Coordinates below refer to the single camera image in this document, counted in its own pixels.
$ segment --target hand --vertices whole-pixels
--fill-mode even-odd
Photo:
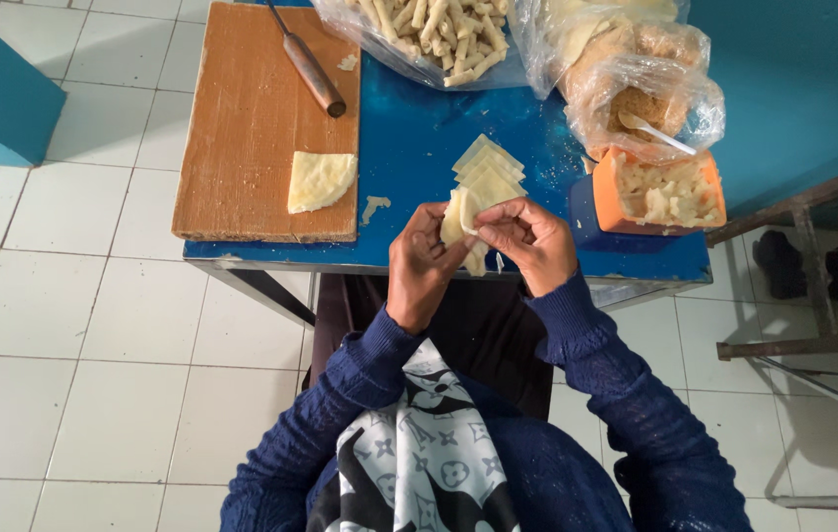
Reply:
[[[448,250],[439,242],[439,229],[448,201],[422,203],[403,232],[389,246],[389,296],[386,313],[406,333],[428,327],[449,279],[475,243],[466,236]]]
[[[475,216],[479,237],[520,268],[534,297],[567,282],[577,251],[567,223],[527,198],[508,199]]]

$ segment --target patterned scarf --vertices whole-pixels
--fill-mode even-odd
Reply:
[[[439,350],[425,340],[403,372],[399,401],[337,439],[307,532],[520,532],[482,416]]]

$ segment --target clear plastic bag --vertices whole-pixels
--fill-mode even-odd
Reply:
[[[514,0],[508,23],[521,48],[528,83],[534,94],[544,100],[589,44],[603,33],[619,33],[623,41],[622,49],[612,49],[606,55],[647,55],[648,51],[655,51],[679,57],[701,56],[707,69],[708,37],[684,25],[688,1]],[[640,42],[635,42],[634,30],[639,30]],[[608,35],[608,39],[616,40],[614,35]]]
[[[406,78],[433,89],[440,91],[480,91],[521,87],[528,84],[518,46],[510,35],[504,34],[507,24],[504,25],[504,28],[496,28],[497,31],[504,34],[508,45],[507,50],[505,50],[505,59],[488,68],[479,78],[473,81],[446,87],[445,78],[451,76],[452,73],[423,57],[422,49],[418,48],[418,44],[415,42],[410,44],[404,39],[397,38],[394,43],[389,43],[381,30],[382,23],[377,21],[375,24],[372,20],[374,17],[378,18],[378,13],[374,4],[370,3],[369,0],[365,5],[371,6],[372,12],[364,9],[364,4],[360,4],[356,0],[311,1],[317,9],[318,16],[325,28],[345,39],[356,42],[380,63]],[[384,1],[387,2],[387,6],[392,7],[389,14],[391,19],[397,10],[409,4],[408,0]],[[427,0],[426,5],[431,6],[433,2],[434,0]],[[471,8],[467,2],[462,2],[462,5],[465,9]],[[418,37],[418,34],[410,36],[411,39],[414,37]]]
[[[628,111],[652,127],[703,151],[724,136],[724,95],[697,67],[662,58],[616,54],[594,63],[567,84],[567,124],[587,155],[601,160],[612,146],[644,163],[660,165],[687,157],[648,133],[628,130],[618,112]]]

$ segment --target navy blue sweater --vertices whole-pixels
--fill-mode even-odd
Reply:
[[[536,355],[592,395],[587,408],[609,427],[610,446],[628,453],[615,463],[615,477],[630,494],[632,518],[606,471],[573,438],[462,379],[494,440],[521,530],[750,530],[718,443],[619,340],[582,274],[528,304],[548,332]],[[336,470],[337,437],[364,409],[399,399],[402,366],[423,339],[404,332],[385,308],[366,332],[347,335],[317,385],[237,467],[223,530],[305,530],[309,503]]]

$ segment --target white plastic spoon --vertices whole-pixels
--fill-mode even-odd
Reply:
[[[657,130],[654,127],[651,127],[649,125],[649,122],[643,120],[642,118],[639,118],[636,115],[633,115],[632,113],[629,113],[629,112],[626,112],[626,111],[620,111],[619,112],[619,121],[622,122],[622,125],[625,126],[628,129],[642,130],[642,131],[644,131],[644,132],[646,132],[646,133],[648,133],[652,136],[658,137],[659,139],[661,139],[663,142],[665,142],[667,144],[673,145],[675,148],[678,148],[681,151],[685,151],[685,153],[687,153],[688,155],[694,155],[695,153],[697,153],[697,151],[695,151],[694,148],[692,148],[692,147],[690,147],[686,144],[683,144],[683,143],[675,140],[674,138],[671,138],[670,136],[662,133],[661,131]]]

